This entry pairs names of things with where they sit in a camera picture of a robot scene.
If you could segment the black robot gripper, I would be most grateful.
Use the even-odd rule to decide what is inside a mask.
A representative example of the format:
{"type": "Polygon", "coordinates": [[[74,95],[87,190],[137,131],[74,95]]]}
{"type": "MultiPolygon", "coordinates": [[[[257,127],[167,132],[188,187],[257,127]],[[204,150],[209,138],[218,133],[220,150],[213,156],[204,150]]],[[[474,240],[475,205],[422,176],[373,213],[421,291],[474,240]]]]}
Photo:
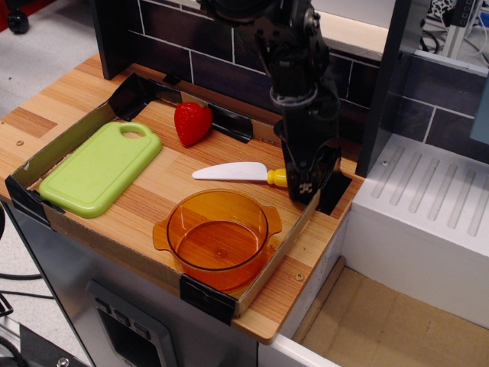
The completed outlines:
{"type": "Polygon", "coordinates": [[[317,190],[325,189],[341,159],[341,148],[326,144],[338,136],[337,89],[315,87],[303,96],[271,90],[270,97],[282,113],[274,133],[282,144],[289,197],[309,203],[317,190]]]}

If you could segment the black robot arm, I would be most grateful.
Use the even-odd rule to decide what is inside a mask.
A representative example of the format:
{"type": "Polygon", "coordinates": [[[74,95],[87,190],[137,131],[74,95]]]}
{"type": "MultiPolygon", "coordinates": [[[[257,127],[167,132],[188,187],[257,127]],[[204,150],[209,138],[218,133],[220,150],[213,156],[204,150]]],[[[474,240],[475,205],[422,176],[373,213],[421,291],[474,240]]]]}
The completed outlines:
{"type": "Polygon", "coordinates": [[[274,126],[290,199],[308,203],[321,189],[327,144],[338,137],[340,99],[328,75],[329,47],[309,1],[201,1],[211,18],[254,35],[271,78],[270,99],[282,113],[274,126]]]}

